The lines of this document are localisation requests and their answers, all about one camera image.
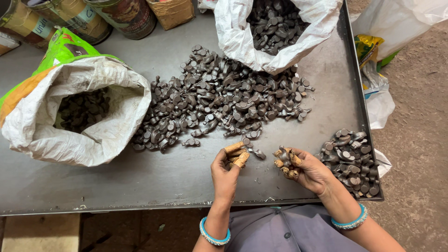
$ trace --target pile of rocker arms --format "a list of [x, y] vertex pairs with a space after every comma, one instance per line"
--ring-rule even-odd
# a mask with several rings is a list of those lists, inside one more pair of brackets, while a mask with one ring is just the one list
[[379, 193], [378, 161], [373, 161], [367, 134], [342, 129], [323, 144], [315, 155], [323, 162], [355, 199], [371, 198]]
[[[283, 117], [302, 122], [311, 109], [300, 103], [306, 90], [314, 91], [305, 77], [299, 77], [292, 66], [275, 76], [253, 71], [238, 61], [220, 57], [200, 45], [181, 63], [182, 75], [168, 83], [151, 82], [152, 101], [132, 142], [134, 149], [160, 149], [163, 153], [178, 140], [176, 134], [203, 122], [205, 130], [196, 129], [194, 138], [207, 135], [215, 127], [223, 127], [224, 137], [242, 135], [242, 141], [258, 157], [251, 139], [260, 136], [261, 121]], [[182, 145], [199, 146], [197, 139]]]
[[94, 125], [109, 113], [110, 97], [104, 97], [108, 88], [100, 88], [92, 92], [82, 92], [64, 97], [59, 105], [58, 113], [64, 130], [81, 133]]
[[299, 9], [289, 0], [254, 1], [247, 18], [254, 38], [254, 47], [270, 55], [294, 45], [309, 26], [299, 16]]

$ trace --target plastic bag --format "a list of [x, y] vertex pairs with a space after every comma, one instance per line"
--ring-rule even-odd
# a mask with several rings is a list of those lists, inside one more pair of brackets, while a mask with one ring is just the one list
[[207, 9], [214, 10], [218, 0], [198, 0], [198, 9], [204, 13]]
[[375, 157], [379, 162], [378, 173], [379, 177], [381, 178], [392, 168], [392, 164], [389, 159], [377, 149], [375, 149]]
[[253, 0], [218, 1], [215, 8], [218, 45], [228, 57], [256, 71], [277, 74], [296, 64], [318, 44], [328, 39], [339, 20], [342, 0], [292, 0], [303, 21], [310, 23], [295, 45], [276, 56], [254, 48], [250, 25], [246, 18]]
[[361, 69], [361, 77], [370, 128], [382, 129], [395, 109], [395, 103], [389, 93], [389, 80], [376, 72], [374, 61], [365, 64]]
[[384, 39], [377, 60], [400, 50], [448, 18], [446, 0], [375, 0], [352, 23], [353, 34], [367, 34]]
[[[109, 113], [81, 134], [53, 127], [61, 100], [109, 87]], [[62, 28], [33, 76], [0, 99], [0, 126], [9, 148], [42, 161], [95, 166], [129, 142], [151, 102], [149, 82], [112, 55]]]

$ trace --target cardboard box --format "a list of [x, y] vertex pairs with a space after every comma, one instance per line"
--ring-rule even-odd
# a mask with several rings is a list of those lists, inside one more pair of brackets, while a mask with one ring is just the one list
[[20, 42], [0, 32], [0, 56], [18, 47]]
[[164, 30], [187, 23], [194, 18], [191, 0], [146, 0]]

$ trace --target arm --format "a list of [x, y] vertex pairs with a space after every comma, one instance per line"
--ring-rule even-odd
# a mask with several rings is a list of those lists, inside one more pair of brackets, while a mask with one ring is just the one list
[[[207, 233], [215, 239], [225, 239], [228, 229], [230, 206], [235, 198], [237, 179], [240, 167], [234, 165], [229, 171], [225, 169], [227, 159], [224, 149], [221, 149], [211, 164], [211, 178], [215, 188], [215, 200], [211, 205], [204, 227]], [[224, 246], [209, 243], [202, 235], [199, 236], [193, 252], [222, 252]]]
[[[293, 150], [302, 159], [300, 167], [295, 169], [299, 172], [296, 182], [314, 192], [337, 222], [348, 223], [356, 220], [361, 214], [361, 208], [342, 183], [313, 155], [299, 149], [293, 148]], [[370, 217], [367, 217], [359, 227], [341, 232], [345, 237], [370, 252], [405, 251], [388, 232]]]

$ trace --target white plastic bag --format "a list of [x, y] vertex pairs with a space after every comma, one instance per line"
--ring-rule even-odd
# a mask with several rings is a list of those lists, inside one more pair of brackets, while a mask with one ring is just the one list
[[352, 29], [384, 39], [376, 58], [382, 60], [447, 18], [447, 0], [372, 0]]
[[382, 129], [386, 125], [388, 117], [395, 109], [392, 95], [388, 89], [372, 94], [367, 100], [367, 112], [369, 114], [370, 129]]
[[217, 2], [218, 0], [198, 0], [198, 9], [201, 13], [204, 13], [206, 9], [214, 10]]
[[219, 0], [215, 8], [218, 45], [228, 57], [256, 71], [277, 74], [296, 64], [318, 44], [328, 39], [336, 27], [342, 0], [292, 0], [303, 21], [311, 23], [295, 45], [276, 56], [254, 48], [250, 25], [246, 22], [253, 0]]
[[392, 164], [389, 161], [389, 159], [377, 149], [375, 149], [375, 157], [376, 160], [379, 162], [378, 173], [379, 177], [381, 178], [392, 168]]
[[376, 63], [368, 61], [361, 69], [364, 96], [366, 97], [370, 128], [382, 129], [388, 117], [395, 109], [395, 103], [389, 93], [389, 80], [376, 72]]
[[[81, 134], [53, 127], [62, 98], [109, 87], [109, 113]], [[127, 145], [151, 102], [148, 81], [123, 62], [84, 58], [51, 70], [6, 116], [2, 134], [10, 149], [42, 161], [96, 166]]]

